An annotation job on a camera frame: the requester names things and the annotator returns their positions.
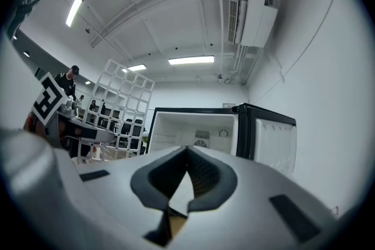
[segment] fluorescent light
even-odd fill
[[[199,64],[199,63],[213,63],[213,56],[195,56],[195,57],[183,57],[181,59],[170,59],[168,60],[171,65],[181,64]]]
[[[71,26],[71,23],[73,22],[74,16],[76,15],[78,8],[80,7],[83,0],[74,0],[73,5],[70,8],[70,12],[68,15],[68,18],[66,19],[66,25]]]
[[[145,66],[145,65],[138,65],[138,66],[134,66],[134,67],[130,67],[130,68],[128,68],[129,70],[132,70],[132,71],[139,71],[139,70],[145,70],[145,69],[147,69],[147,67]]]

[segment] black cap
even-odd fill
[[[72,72],[73,72],[74,75],[80,74],[80,69],[76,65],[72,66],[71,70],[72,70]]]

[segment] white ceiling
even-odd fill
[[[73,1],[42,0],[21,29],[63,64],[79,65],[90,80],[96,81],[108,59],[128,67],[145,64],[142,74],[156,81],[213,81],[220,74],[219,0],[84,0],[68,28],[65,21]],[[237,50],[227,42],[228,2],[223,0],[224,77]],[[249,49],[237,82],[247,74],[255,52]],[[168,63],[170,58],[203,54],[214,55],[215,63]]]

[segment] ceiling light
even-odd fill
[[[181,59],[170,59],[168,60],[171,65],[181,64],[200,64],[200,63],[213,63],[213,56],[195,56],[195,57],[183,57]]]
[[[129,70],[132,70],[132,71],[139,71],[139,70],[145,70],[145,69],[147,69],[147,67],[145,66],[145,65],[138,65],[138,66],[134,66],[134,67],[130,67],[130,68],[128,68]]]
[[[78,8],[80,7],[83,0],[74,0],[73,5],[70,8],[70,12],[68,15],[68,18],[66,19],[66,25],[71,26],[71,23],[73,22],[74,16],[76,15]]]

